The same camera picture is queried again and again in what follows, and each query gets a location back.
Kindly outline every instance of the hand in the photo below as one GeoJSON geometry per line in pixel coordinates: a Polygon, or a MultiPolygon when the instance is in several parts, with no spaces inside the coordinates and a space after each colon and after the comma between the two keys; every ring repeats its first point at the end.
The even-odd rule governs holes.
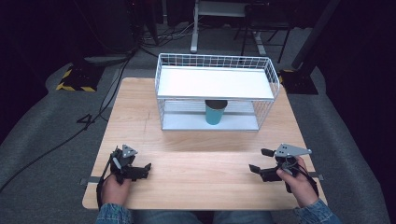
{"type": "Polygon", "coordinates": [[[102,188],[102,202],[105,203],[116,203],[123,206],[128,198],[129,188],[131,187],[131,180],[124,180],[123,184],[120,185],[117,182],[115,175],[110,175],[103,183],[102,188]]]}
{"type": "MultiPolygon", "coordinates": [[[[296,157],[299,165],[305,167],[305,162],[302,158],[296,157]]],[[[276,170],[277,175],[290,185],[291,192],[297,200],[300,207],[306,207],[318,201],[318,195],[315,193],[308,179],[302,174],[297,174],[296,177],[289,175],[282,169],[276,170]]]]}

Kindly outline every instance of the teal cup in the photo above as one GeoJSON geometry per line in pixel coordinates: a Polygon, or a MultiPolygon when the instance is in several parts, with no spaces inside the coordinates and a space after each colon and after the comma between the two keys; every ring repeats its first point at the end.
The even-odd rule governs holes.
{"type": "Polygon", "coordinates": [[[228,102],[226,100],[205,100],[205,118],[206,122],[211,125],[220,123],[228,102]]]}

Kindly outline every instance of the denim jacket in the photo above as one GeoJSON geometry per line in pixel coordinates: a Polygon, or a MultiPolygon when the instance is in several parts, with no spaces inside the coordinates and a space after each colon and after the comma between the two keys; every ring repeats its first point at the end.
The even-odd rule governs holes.
{"type": "MultiPolygon", "coordinates": [[[[295,208],[294,214],[300,220],[301,224],[314,224],[314,223],[341,223],[338,216],[336,216],[330,208],[319,199],[304,208],[295,208]]],[[[106,203],[100,209],[99,215],[96,219],[96,224],[131,224],[131,212],[114,203],[106,203]]]]}

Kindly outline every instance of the gray floor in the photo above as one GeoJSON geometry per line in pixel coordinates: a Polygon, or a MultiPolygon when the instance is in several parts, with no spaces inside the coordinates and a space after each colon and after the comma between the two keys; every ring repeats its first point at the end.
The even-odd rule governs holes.
{"type": "MultiPolygon", "coordinates": [[[[274,63],[276,70],[291,69],[309,33],[309,29],[291,32],[282,62],[274,63]]],[[[235,29],[230,27],[204,29],[199,36],[198,53],[239,55],[242,36],[233,40],[234,34],[235,29]]],[[[190,53],[190,44],[191,36],[186,35],[148,50],[154,54],[190,53]]],[[[266,49],[276,62],[279,48],[266,49]]],[[[258,56],[255,46],[247,46],[246,55],[258,56]]],[[[156,64],[155,57],[138,51],[123,76],[154,77],[156,64]]],[[[69,65],[49,77],[49,94],[24,115],[0,146],[0,185],[81,130],[83,124],[76,121],[87,114],[96,116],[102,102],[109,101],[107,92],[113,92],[111,82],[120,65],[106,68],[97,92],[56,91],[69,65]]],[[[345,223],[390,223],[381,188],[326,96],[323,76],[316,69],[311,77],[319,95],[289,94],[288,97],[305,143],[313,150],[316,169],[324,176],[321,184],[330,208],[345,223]]],[[[108,118],[110,113],[111,105],[103,117],[108,118]]],[[[93,223],[97,211],[82,206],[84,187],[79,181],[91,174],[105,129],[106,121],[97,119],[87,131],[17,175],[0,194],[0,223],[93,223]]],[[[273,215],[279,223],[297,223],[290,210],[276,211],[273,215]]]]}

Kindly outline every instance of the equipment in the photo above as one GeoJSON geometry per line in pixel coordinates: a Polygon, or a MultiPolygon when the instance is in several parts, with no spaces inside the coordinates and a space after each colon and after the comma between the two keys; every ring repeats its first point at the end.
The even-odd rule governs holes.
{"type": "MultiPolygon", "coordinates": [[[[258,174],[262,177],[262,181],[264,182],[272,182],[272,181],[281,181],[282,179],[276,174],[276,170],[281,168],[288,174],[296,177],[297,174],[304,175],[309,183],[311,184],[312,188],[314,189],[315,193],[318,195],[318,186],[317,182],[309,175],[309,173],[298,164],[296,160],[296,156],[311,154],[311,149],[305,149],[301,147],[294,147],[287,144],[280,144],[277,150],[270,150],[267,148],[262,148],[262,155],[268,157],[274,157],[276,159],[276,167],[269,168],[269,169],[261,169],[258,166],[249,165],[250,171],[258,174]]],[[[288,193],[291,193],[290,186],[286,183],[286,190],[288,193]]]]}
{"type": "Polygon", "coordinates": [[[151,169],[151,163],[147,164],[144,168],[133,167],[135,155],[137,151],[126,145],[122,145],[122,150],[116,147],[116,150],[110,154],[105,170],[100,177],[99,183],[96,187],[96,199],[98,202],[99,209],[102,206],[102,186],[105,182],[105,174],[110,164],[110,171],[112,175],[115,175],[117,182],[121,185],[124,179],[131,179],[136,181],[137,179],[147,178],[149,176],[149,170],[151,169]]]}

